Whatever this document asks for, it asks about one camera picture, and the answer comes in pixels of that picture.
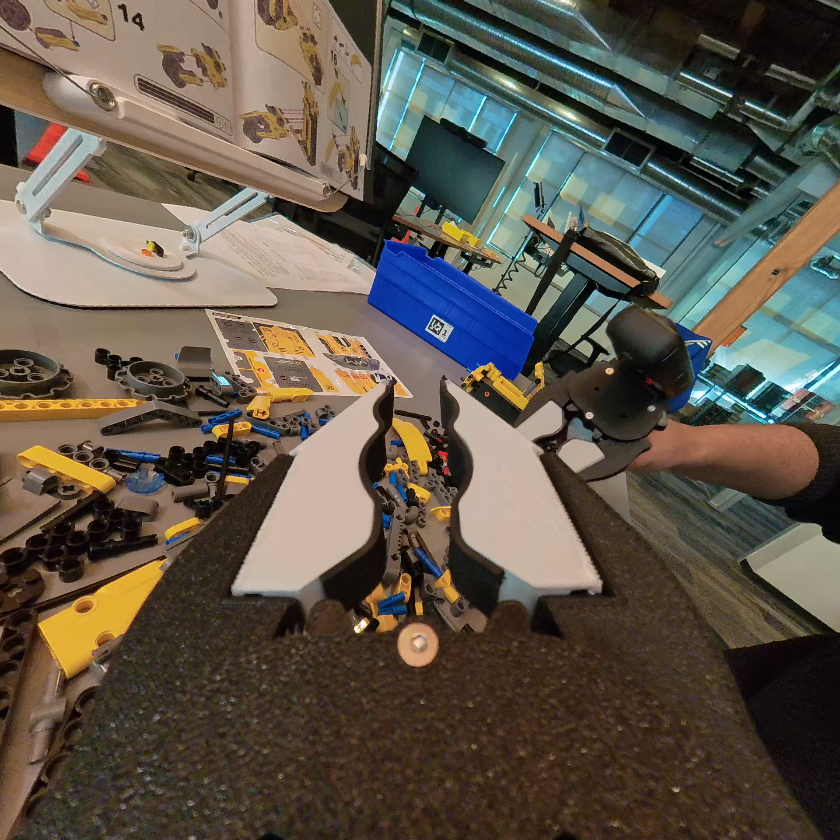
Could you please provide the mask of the yellow black brick model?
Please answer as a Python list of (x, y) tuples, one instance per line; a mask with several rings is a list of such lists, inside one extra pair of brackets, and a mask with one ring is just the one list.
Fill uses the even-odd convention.
[(462, 381), (461, 388), (512, 425), (545, 386), (542, 362), (535, 365), (534, 375), (534, 381), (522, 390), (500, 373), (494, 364), (488, 363), (470, 372)]

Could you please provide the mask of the person's right forearm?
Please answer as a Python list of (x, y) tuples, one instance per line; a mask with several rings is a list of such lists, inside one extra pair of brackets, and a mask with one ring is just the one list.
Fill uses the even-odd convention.
[(673, 474), (740, 491), (839, 543), (839, 428), (820, 423), (681, 424)]

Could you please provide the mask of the pile of black red pins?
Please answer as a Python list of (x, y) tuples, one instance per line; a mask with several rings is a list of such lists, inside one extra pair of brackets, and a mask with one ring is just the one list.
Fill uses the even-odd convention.
[(430, 459), (427, 462), (427, 480), (434, 480), (442, 487), (454, 489), (455, 482), (448, 466), (448, 437), (446, 432), (438, 423), (434, 423), (423, 434), (423, 439), (430, 454)]

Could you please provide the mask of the dark grey angled beam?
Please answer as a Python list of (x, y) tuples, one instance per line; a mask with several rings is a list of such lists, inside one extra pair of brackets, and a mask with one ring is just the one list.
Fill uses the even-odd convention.
[(105, 416), (99, 421), (99, 433), (103, 436), (125, 434), (156, 421), (186, 428), (203, 424), (200, 416), (184, 407), (168, 402), (148, 401)]

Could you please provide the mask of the yellow flat beam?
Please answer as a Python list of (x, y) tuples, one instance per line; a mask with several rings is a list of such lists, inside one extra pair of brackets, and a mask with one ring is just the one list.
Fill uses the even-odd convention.
[(17, 462), (27, 469), (43, 468), (50, 470), (62, 480), (77, 484), (85, 491), (95, 490), (101, 494), (107, 494), (117, 485), (114, 478), (101, 471), (83, 465), (44, 446), (30, 447), (17, 454), (16, 458)]

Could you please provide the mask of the brown-top desk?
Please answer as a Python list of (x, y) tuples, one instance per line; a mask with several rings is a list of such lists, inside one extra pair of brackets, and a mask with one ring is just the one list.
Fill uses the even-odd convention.
[(467, 242), (460, 242), (446, 233), (439, 225), (428, 220), (395, 213), (392, 221), (404, 226), (420, 237), (430, 239), (433, 244), (431, 248), (427, 249), (427, 254), (431, 259), (443, 259), (447, 256), (449, 250), (462, 256), (465, 260), (465, 267), (462, 270), (467, 274), (475, 266), (492, 267), (498, 266), (502, 262), (501, 257), (496, 252), (483, 246), (481, 243), (470, 245)]

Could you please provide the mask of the white box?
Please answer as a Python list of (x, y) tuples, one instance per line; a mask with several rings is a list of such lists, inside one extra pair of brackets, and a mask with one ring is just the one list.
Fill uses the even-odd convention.
[(788, 528), (747, 554), (742, 566), (833, 629), (839, 628), (839, 545), (815, 524)]

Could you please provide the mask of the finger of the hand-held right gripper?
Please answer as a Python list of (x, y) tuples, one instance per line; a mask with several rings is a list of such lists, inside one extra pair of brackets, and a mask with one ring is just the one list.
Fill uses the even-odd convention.
[(521, 435), (545, 452), (557, 454), (568, 438), (564, 409), (556, 402), (546, 402), (521, 422)]

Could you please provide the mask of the blue plastic bin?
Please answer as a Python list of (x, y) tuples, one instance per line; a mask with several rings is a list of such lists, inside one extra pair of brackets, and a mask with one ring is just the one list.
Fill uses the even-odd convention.
[(468, 371), (491, 363), (509, 380), (532, 347), (536, 319), (421, 246), (383, 245), (369, 303)]

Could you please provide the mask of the large yellow brick panel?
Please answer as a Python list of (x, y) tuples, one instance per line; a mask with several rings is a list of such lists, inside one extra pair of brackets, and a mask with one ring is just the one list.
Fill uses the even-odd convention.
[(126, 633), (164, 569), (163, 560), (147, 563), (38, 623), (39, 634), (65, 678), (87, 669), (97, 649)]

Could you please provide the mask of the yellow grey sticker sheet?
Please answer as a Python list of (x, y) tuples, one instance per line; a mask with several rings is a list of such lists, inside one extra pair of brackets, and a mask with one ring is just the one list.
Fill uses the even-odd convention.
[(206, 309), (232, 372), (250, 385), (299, 386), (314, 395), (362, 396), (380, 382), (413, 394), (362, 336)]

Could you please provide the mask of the white book stand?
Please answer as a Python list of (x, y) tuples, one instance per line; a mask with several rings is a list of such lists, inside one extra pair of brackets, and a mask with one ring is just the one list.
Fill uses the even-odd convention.
[[(334, 212), (341, 191), (247, 152), (162, 105), (100, 80), (64, 77), (2, 49), (2, 104), (67, 127), (2, 202), (2, 274), (43, 301), (73, 308), (267, 308), (276, 297), (247, 275), (191, 261), (200, 245), (270, 197)], [(181, 233), (109, 217), (54, 211), (60, 192), (109, 142), (217, 175), (241, 191)], [(166, 257), (145, 257), (148, 239)]]

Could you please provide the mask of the pile of mixed brick parts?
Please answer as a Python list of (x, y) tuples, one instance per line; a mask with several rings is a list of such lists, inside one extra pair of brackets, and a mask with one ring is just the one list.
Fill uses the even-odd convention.
[[(312, 651), (301, 608), (287, 602), (270, 620), (257, 598), (224, 597), (222, 584), (235, 576), (234, 560), (245, 556), (245, 531), (279, 488), (280, 468), (269, 467), (265, 480), (249, 467), (265, 466), (270, 450), (235, 437), (224, 458), (224, 441), (211, 435), (194, 449), (173, 447), (159, 459), (163, 476), (193, 478), (173, 489), (199, 512), (220, 510), (217, 485), (225, 466), (225, 495), (239, 491), (234, 510), (223, 521), (190, 516), (163, 534), (129, 500), (90, 491), (78, 508), (97, 527), (64, 531), (54, 542), (42, 532), (38, 545), (2, 552), (2, 740), (17, 724), (27, 731), (18, 751), (2, 746), (2, 772), (14, 776), (14, 791), (2, 793), (2, 815), (26, 817), (49, 798), (50, 772), (79, 740), (92, 698), (106, 680), (104, 705), (111, 728), (87, 758), (81, 781), (94, 783), (92, 809), (114, 822), (105, 838), (245, 837), (246, 823), (260, 821), (269, 805), (259, 805), (260, 782), (277, 781), (269, 770), (269, 718), (282, 717), (279, 690), (288, 688), (292, 671), (301, 671)], [(82, 573), (88, 557), (67, 554), (65, 537), (78, 537), (77, 549), (138, 553), (148, 562), (121, 575), (80, 588), (78, 598), (150, 562), (165, 562), (164, 573), (125, 634), (102, 645), (89, 667), (63, 676), (42, 640), (39, 601), (46, 583), (34, 562), (56, 549), (60, 563)]]

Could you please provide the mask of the black office chair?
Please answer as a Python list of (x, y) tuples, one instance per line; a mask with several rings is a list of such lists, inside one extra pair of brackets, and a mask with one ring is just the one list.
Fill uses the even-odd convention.
[(595, 362), (608, 357), (609, 349), (598, 343), (593, 337), (581, 337), (574, 343), (558, 339), (543, 360), (557, 377), (568, 373), (582, 372)]

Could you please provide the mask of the wooden post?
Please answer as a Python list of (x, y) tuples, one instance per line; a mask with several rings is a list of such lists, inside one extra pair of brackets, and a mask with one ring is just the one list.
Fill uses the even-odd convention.
[(793, 227), (698, 322), (710, 353), (739, 337), (740, 328), (839, 231), (839, 182), (835, 182)]

